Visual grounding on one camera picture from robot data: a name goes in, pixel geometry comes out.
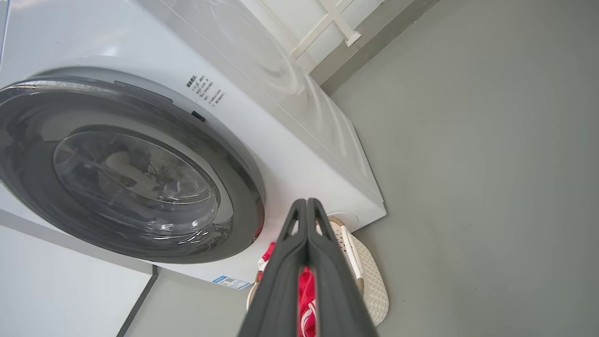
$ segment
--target floor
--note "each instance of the floor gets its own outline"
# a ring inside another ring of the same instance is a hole
[[[596,13],[442,0],[332,96],[388,210],[381,337],[599,335]],[[164,272],[128,336],[235,336],[246,293]]]

